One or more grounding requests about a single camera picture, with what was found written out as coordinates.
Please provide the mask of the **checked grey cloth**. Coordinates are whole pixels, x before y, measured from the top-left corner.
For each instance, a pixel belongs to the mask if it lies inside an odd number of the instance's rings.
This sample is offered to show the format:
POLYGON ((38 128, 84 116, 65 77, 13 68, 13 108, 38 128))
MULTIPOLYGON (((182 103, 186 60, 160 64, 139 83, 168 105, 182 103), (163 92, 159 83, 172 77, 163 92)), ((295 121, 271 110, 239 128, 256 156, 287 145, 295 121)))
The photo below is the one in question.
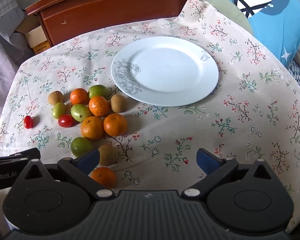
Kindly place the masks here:
POLYGON ((16 31, 24 19, 17 0, 0 0, 0 115, 19 66, 34 55, 25 35, 16 31))

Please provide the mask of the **red cherry tomato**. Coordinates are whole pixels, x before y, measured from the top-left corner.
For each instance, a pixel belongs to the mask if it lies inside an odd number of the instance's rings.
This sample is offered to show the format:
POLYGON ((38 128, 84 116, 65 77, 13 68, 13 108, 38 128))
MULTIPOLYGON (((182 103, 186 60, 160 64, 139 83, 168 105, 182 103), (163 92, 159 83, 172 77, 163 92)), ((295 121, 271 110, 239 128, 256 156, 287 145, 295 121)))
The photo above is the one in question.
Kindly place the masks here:
POLYGON ((33 127, 33 118, 29 115, 25 116, 24 118, 24 127, 26 129, 31 129, 33 127))
POLYGON ((71 115, 64 114, 58 119, 58 124, 61 127, 69 128, 74 125, 74 119, 71 115))

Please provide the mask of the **green jujube front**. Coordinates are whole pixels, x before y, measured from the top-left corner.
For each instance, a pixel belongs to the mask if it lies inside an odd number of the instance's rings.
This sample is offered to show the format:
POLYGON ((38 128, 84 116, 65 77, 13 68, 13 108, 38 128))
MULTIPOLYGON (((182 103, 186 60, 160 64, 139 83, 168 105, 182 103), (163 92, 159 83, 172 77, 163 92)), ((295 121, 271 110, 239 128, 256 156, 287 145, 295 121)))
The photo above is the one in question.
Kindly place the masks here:
POLYGON ((90 153, 94 149, 94 144, 84 137, 76 137, 71 143, 71 152, 76 158, 90 153))

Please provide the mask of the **large orange mandarin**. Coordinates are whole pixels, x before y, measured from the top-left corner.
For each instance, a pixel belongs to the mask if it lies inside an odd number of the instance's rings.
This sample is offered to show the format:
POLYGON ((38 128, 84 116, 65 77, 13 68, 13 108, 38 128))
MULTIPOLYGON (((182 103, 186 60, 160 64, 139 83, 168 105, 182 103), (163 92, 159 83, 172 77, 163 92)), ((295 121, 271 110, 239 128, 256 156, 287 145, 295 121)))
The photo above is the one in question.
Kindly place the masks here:
POLYGON ((81 124, 81 135, 88 140, 97 141, 103 137, 104 128, 103 128, 103 120, 90 116, 83 120, 81 124))

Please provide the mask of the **orange mandarin front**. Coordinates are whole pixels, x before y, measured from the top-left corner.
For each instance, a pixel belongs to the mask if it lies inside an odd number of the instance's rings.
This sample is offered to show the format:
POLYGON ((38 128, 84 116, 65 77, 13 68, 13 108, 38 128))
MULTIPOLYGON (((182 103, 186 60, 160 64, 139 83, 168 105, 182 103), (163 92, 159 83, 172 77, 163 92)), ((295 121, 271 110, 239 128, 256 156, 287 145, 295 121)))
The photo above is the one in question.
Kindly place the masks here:
POLYGON ((113 189, 117 184, 117 177, 115 172, 107 167, 96 168, 91 173, 91 178, 104 186, 106 189, 113 189))

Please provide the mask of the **green jujube top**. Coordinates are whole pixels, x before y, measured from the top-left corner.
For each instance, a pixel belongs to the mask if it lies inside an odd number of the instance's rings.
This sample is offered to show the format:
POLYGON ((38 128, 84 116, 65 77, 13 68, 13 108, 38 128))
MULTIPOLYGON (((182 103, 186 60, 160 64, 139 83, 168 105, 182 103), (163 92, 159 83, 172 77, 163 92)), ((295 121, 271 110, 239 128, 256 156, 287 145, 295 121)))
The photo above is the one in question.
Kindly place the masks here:
POLYGON ((104 85, 93 85, 88 89, 88 95, 91 99, 95 96, 107 98, 109 95, 109 89, 104 85))

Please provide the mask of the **floral tablecloth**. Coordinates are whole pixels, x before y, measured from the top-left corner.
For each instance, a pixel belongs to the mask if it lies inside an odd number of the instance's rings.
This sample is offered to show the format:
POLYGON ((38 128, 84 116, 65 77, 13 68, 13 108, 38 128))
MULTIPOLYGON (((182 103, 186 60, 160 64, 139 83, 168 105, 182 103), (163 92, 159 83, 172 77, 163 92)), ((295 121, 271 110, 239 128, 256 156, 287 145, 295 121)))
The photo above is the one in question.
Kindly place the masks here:
POLYGON ((117 189, 183 190, 203 178, 196 153, 205 148, 240 163, 261 158, 278 175, 294 202, 288 225, 300 223, 300 86, 281 62, 250 33, 203 0, 187 0, 176 18, 135 22, 91 31, 25 61, 17 71, 0 117, 0 157, 28 148, 44 163, 71 157, 80 126, 62 128, 48 96, 56 90, 102 84, 119 93, 111 63, 135 41, 181 38, 216 61, 219 80, 204 100, 177 107, 127 99, 127 134, 105 137, 118 153, 111 169, 117 189), (33 127, 24 127, 25 116, 33 127))

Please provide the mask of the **brown kiwi front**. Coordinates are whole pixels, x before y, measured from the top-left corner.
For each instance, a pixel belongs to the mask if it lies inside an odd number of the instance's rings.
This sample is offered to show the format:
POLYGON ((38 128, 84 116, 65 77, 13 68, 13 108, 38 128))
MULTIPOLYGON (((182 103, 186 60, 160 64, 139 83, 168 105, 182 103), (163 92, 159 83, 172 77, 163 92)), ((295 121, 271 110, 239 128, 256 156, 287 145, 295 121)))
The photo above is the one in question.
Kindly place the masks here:
POLYGON ((119 156, 113 146, 102 145, 98 148, 98 151, 100 154, 99 164, 101 166, 110 166, 117 164, 119 156))

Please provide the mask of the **brown kiwi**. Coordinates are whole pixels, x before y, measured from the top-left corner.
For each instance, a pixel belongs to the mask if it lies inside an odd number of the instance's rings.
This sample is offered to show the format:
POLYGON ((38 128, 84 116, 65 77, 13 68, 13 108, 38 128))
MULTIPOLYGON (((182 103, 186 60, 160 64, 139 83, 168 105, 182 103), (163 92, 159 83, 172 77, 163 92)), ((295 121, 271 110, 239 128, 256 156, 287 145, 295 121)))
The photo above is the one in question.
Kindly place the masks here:
POLYGON ((99 164, 101 166, 110 166, 117 164, 119 156, 113 146, 102 145, 98 148, 98 151, 100 154, 99 164))
POLYGON ((127 110, 126 98, 120 94, 116 94, 110 99, 111 109, 114 113, 123 113, 127 110))
POLYGON ((56 105, 57 103, 59 102, 62 102, 63 101, 63 93, 60 92, 60 91, 54 91, 52 93, 49 94, 47 100, 48 100, 48 103, 50 105, 56 105))

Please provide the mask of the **blue printed cushion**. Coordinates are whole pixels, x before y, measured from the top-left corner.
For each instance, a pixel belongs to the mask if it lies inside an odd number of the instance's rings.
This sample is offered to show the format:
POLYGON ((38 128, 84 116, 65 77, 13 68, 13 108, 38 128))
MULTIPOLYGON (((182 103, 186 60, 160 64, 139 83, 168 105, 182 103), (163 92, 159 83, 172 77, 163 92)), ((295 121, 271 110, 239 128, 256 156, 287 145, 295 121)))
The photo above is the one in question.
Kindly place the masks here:
POLYGON ((300 0, 229 0, 253 35, 288 67, 300 47, 300 0))

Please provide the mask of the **cardboard box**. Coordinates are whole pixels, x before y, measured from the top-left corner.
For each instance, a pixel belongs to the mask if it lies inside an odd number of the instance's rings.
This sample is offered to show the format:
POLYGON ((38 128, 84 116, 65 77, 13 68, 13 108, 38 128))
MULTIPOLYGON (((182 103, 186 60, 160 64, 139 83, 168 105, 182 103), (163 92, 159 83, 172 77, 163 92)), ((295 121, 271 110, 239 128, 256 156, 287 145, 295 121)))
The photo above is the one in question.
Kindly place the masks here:
POLYGON ((26 16, 15 30, 25 35, 25 38, 35 54, 51 48, 37 16, 26 16))

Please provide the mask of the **wooden cabinet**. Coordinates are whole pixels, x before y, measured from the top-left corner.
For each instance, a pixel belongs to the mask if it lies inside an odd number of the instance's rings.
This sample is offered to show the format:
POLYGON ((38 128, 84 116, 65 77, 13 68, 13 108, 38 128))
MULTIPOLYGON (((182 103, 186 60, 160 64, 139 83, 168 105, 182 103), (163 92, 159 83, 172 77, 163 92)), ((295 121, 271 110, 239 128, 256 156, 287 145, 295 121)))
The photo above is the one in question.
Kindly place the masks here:
POLYGON ((37 15, 51 46, 112 25, 176 17, 187 0, 39 0, 37 15))

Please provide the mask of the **white plate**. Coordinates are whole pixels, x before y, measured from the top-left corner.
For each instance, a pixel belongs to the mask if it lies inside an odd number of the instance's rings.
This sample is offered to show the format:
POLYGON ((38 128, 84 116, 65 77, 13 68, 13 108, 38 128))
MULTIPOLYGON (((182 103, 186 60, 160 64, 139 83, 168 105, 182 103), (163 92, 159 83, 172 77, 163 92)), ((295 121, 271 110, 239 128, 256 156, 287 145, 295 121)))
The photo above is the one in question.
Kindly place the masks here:
POLYGON ((217 86, 217 63, 202 47, 176 37, 144 38, 126 45, 111 63, 111 77, 129 97, 175 107, 207 97, 217 86))

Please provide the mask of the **small green jujube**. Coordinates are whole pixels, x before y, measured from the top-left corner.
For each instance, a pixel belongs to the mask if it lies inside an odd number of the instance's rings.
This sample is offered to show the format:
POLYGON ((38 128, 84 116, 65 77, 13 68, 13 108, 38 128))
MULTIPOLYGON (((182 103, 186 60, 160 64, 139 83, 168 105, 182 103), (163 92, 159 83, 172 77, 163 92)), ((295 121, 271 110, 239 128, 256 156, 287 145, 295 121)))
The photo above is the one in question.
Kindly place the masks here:
POLYGON ((66 105, 63 102, 58 102, 52 109, 52 116, 54 119, 59 119, 66 113, 66 105))

